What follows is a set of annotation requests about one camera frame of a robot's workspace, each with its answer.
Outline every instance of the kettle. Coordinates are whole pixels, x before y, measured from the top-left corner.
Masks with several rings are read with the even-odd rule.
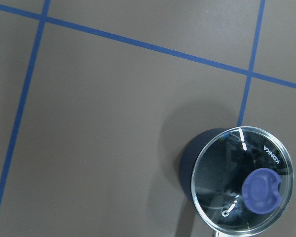
[[[180,183],[214,237],[248,237],[273,225],[293,191],[294,171],[284,145],[250,126],[215,128],[190,141]]]

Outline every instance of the floor tile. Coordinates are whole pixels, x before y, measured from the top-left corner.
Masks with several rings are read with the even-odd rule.
[[[46,24],[0,237],[193,232],[180,219],[191,209],[177,176],[182,150],[206,129],[236,125],[244,84],[243,75]]]
[[[255,71],[296,83],[296,0],[267,0]]]
[[[49,16],[247,69],[259,0],[57,0]]]

